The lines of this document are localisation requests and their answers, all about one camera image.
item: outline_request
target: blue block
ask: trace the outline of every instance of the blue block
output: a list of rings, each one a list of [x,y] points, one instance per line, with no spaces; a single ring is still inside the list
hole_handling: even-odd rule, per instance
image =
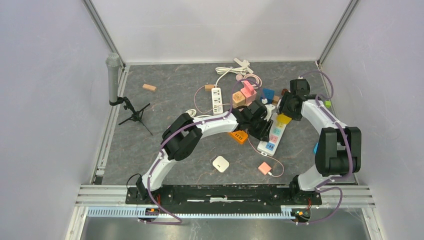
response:
[[[273,98],[274,98],[275,91],[274,90],[271,90],[271,89],[268,89],[268,88],[262,88],[262,92],[263,92],[263,95],[265,95],[265,98],[266,98],[266,100],[268,102],[267,104],[273,103]]]
[[[318,142],[316,143],[315,147],[313,148],[313,153],[317,154],[317,149],[318,149]]]

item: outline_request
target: white wall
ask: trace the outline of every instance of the white wall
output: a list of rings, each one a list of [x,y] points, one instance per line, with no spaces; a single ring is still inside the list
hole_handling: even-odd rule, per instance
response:
[[[0,239],[64,239],[109,108],[109,51],[80,0],[0,9]]]
[[[362,131],[362,168],[388,240],[422,239],[424,1],[364,0],[323,69],[340,120]]]
[[[317,60],[349,0],[93,0],[124,61]]]

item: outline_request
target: gray floor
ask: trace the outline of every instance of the gray floor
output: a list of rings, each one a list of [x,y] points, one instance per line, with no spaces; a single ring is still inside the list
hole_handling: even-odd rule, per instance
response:
[[[312,220],[327,216],[314,209]],[[295,226],[279,219],[183,219],[182,226],[144,225],[133,218],[88,217],[82,240],[369,240],[361,209],[340,209],[323,223]]]
[[[131,66],[126,81],[124,96],[127,96],[136,109],[147,103],[143,120],[152,131],[151,136],[138,122],[116,125],[110,152],[107,159],[103,185],[124,185],[129,176],[144,174],[156,158],[162,133],[172,122],[188,109],[193,109],[193,96],[196,90],[209,83],[214,84],[219,75],[216,67],[237,67],[233,63],[168,64]],[[253,62],[251,68],[262,78],[263,87],[281,93],[289,88],[289,81],[300,74],[317,69],[314,62]],[[324,83],[317,74],[307,77],[312,93],[325,93]],[[157,87],[156,92],[144,90],[143,84]],[[219,81],[223,101],[230,101],[231,88],[235,84],[235,74],[229,73]],[[202,111],[212,108],[210,92],[203,89],[196,97],[197,106]],[[117,122],[131,114],[123,107],[119,109]],[[249,143],[238,144],[227,133],[209,136],[199,142],[190,157],[186,158],[169,172],[164,184],[288,184],[292,178],[305,172],[314,164],[313,148],[319,134],[306,120],[292,121],[285,129],[280,145],[274,155],[285,166],[281,177],[264,176],[258,171],[262,162],[273,167],[272,173],[281,173],[281,166],[275,161],[257,154]],[[253,145],[258,140],[250,138]],[[230,166],[218,172],[212,161],[217,156],[226,158]]]

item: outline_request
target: yellow block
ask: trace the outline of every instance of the yellow block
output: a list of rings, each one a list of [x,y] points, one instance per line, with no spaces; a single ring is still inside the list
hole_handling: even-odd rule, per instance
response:
[[[292,119],[284,114],[280,114],[277,116],[277,122],[282,124],[289,124]]]

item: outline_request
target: enclosure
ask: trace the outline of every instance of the enclosure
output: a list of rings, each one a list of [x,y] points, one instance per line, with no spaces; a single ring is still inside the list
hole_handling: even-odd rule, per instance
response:
[[[2,239],[421,238],[423,2],[17,0],[1,6]],[[131,113],[109,103],[109,53],[118,54],[118,96],[136,110],[150,104],[143,124],[119,125]],[[290,204],[276,217],[188,214],[183,225],[166,226],[143,224],[129,212],[106,213],[141,209],[125,203],[127,184],[137,180],[129,177],[150,169],[178,116],[213,107],[202,87],[216,88],[222,77],[223,103],[230,102],[236,75],[216,68],[241,67],[234,58],[249,61],[261,87],[279,98],[310,71],[329,76],[328,111],[360,129],[361,167],[332,183],[343,189],[339,209],[337,191],[322,193],[319,207],[302,207],[311,208],[312,220],[338,211],[306,226],[283,219],[285,210],[296,209]],[[331,95],[323,75],[304,78],[312,94]],[[273,155],[284,168],[255,152],[258,139],[239,144],[220,133],[202,139],[163,184],[283,188],[315,164],[320,133],[313,124],[304,117],[284,127]],[[229,162],[224,172],[213,165],[218,156]],[[262,174],[262,162],[282,176]]]

